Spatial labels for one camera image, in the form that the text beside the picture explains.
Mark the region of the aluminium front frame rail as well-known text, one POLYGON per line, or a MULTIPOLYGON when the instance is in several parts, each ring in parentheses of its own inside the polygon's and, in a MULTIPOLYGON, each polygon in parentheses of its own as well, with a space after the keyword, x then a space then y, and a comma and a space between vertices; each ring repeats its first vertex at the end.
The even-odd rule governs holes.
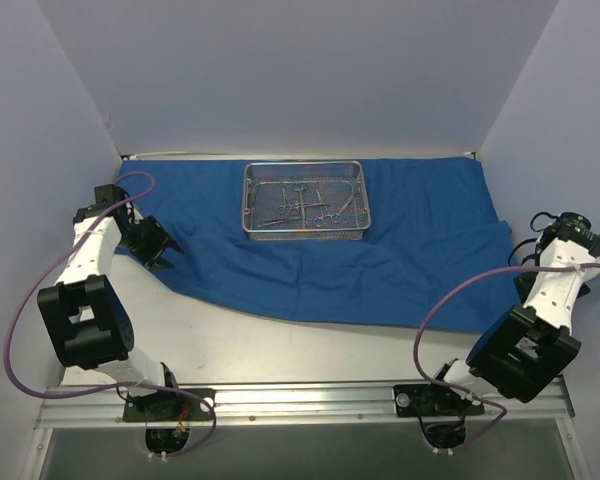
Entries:
MULTIPOLYGON (((416 423, 400 417, 394 386, 399 382, 326 382, 211 384, 219 427, 416 423)), ((488 395, 484 413, 466 418, 470 426, 494 419, 504 406, 504 421, 569 419, 575 415, 566 384, 553 381, 535 400, 522 404, 488 395)), ((174 420, 127 422, 125 406, 114 390, 65 400, 45 400, 35 426, 39 429, 173 428, 174 420)))

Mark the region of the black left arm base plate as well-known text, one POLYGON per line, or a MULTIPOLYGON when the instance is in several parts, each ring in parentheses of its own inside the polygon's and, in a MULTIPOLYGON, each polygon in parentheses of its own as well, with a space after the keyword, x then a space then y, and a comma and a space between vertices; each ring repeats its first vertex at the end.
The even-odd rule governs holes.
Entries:
POLYGON ((156 392, 143 397, 128 396, 122 420, 129 423, 167 422, 176 420, 209 421, 207 406, 182 394, 156 392))

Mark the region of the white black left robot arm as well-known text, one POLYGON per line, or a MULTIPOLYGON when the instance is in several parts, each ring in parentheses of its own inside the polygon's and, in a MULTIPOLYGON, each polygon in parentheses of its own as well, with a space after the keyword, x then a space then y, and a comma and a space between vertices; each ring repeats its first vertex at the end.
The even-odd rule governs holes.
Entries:
POLYGON ((124 383, 133 397, 146 397, 157 418, 170 419, 182 405, 175 377, 135 344, 131 318, 109 274, 118 249, 148 271, 172 269, 164 254, 183 250, 155 217, 139 212, 123 188, 106 184, 94 194, 95 202, 74 216, 73 247, 62 273, 37 294, 39 311, 62 366, 124 383))

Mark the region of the steel curved retractor instrument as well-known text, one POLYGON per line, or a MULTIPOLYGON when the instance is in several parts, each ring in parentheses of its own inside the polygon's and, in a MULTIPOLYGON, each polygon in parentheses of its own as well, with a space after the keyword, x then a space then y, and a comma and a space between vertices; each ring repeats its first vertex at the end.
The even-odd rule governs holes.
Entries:
POLYGON ((339 211, 337 212, 339 215, 344 214, 349 205, 355 200, 356 196, 359 193, 359 188, 357 186, 352 187, 352 192, 347 198, 347 200, 341 205, 339 211))

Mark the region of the steel mesh instrument tray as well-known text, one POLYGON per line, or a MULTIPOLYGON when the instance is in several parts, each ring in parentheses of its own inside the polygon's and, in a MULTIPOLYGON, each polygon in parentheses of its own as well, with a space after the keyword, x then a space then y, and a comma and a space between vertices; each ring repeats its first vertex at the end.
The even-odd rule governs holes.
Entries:
POLYGON ((245 167, 242 227, 251 240, 360 240, 371 224, 364 170, 355 160, 257 162, 245 167), (301 219, 258 228, 257 224, 267 219, 280 218, 282 187, 297 204, 298 194, 294 188, 299 183, 307 186, 304 191, 306 226, 302 227, 301 219), (359 188, 359 193, 340 215, 340 222, 327 221, 323 227, 316 227, 314 218, 320 214, 316 189, 328 204, 328 212, 337 213, 354 186, 359 188))

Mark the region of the blue surgical drape cloth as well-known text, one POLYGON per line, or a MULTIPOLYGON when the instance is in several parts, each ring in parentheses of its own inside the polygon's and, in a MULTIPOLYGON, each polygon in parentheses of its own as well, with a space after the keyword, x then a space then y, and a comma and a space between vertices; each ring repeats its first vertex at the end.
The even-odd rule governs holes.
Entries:
POLYGON ((241 224, 246 162, 127 161, 123 188, 184 254, 156 277, 169 289, 288 321, 416 327, 446 294, 436 329, 479 333, 518 300, 504 272, 511 231, 482 166, 464 157, 365 160, 371 227, 357 241, 252 241, 241 224))

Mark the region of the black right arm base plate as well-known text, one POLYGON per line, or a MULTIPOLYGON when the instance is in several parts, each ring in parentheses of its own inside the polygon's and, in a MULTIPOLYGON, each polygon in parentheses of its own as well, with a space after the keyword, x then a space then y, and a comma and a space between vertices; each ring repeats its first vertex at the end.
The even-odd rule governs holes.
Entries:
POLYGON ((478 416, 485 408, 462 399, 453 390, 428 383, 396 384, 395 412, 401 418, 478 416))

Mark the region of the steel hemostat clamp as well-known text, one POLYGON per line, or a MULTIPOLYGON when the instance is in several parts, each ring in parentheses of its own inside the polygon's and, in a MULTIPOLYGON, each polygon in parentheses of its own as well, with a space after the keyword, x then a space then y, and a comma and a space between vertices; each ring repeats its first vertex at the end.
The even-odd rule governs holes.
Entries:
POLYGON ((320 214, 314 218, 314 224, 316 227, 323 227, 327 221, 333 224, 340 222, 340 215, 338 213, 329 213, 327 210, 328 204, 323 200, 321 192, 316 189, 316 195, 318 199, 318 207, 320 208, 320 214))

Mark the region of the steel surgical scissors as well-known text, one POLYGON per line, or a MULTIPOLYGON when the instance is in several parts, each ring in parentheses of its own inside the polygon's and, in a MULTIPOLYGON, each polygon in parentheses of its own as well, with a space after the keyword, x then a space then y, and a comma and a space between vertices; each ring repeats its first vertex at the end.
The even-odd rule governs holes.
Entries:
POLYGON ((278 207, 281 220, 297 220, 300 216, 300 207, 292 201, 286 188, 281 188, 282 204, 278 207))

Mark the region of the steel thin tweezers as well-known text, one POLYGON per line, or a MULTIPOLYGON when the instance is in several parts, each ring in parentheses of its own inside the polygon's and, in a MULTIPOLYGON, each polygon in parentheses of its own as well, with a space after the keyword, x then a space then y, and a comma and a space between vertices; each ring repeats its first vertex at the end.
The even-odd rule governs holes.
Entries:
POLYGON ((257 224, 257 227, 260 228, 260 227, 265 227, 265 226, 279 225, 279 224, 294 222, 294 221, 301 220, 301 219, 302 218, 298 217, 298 216, 267 219, 267 220, 257 224))

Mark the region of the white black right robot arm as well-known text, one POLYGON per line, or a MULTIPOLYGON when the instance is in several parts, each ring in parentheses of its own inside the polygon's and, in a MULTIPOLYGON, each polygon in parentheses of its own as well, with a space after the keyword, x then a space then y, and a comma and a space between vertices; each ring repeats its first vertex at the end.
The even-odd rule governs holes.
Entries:
POLYGON ((477 340, 464 360, 446 363, 424 388, 424 400, 444 413, 460 398, 499 393, 533 400, 576 358, 581 342, 572 333, 577 299, 600 274, 600 235, 579 213, 563 212, 531 239, 533 264, 519 266, 519 302, 477 340))

